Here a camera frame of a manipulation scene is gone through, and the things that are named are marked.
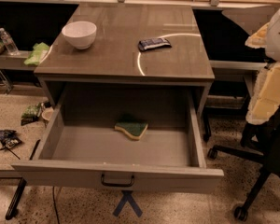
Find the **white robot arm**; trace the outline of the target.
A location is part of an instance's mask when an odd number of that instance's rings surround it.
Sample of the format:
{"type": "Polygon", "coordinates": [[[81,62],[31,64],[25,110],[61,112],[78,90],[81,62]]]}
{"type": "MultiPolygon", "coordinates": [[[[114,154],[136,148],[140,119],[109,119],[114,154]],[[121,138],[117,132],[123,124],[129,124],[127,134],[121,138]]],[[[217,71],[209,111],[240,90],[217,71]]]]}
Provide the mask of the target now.
{"type": "Polygon", "coordinates": [[[265,48],[266,56],[273,59],[259,70],[245,116],[248,123],[260,125],[280,106],[280,8],[246,40],[245,45],[253,49],[265,48]]]}

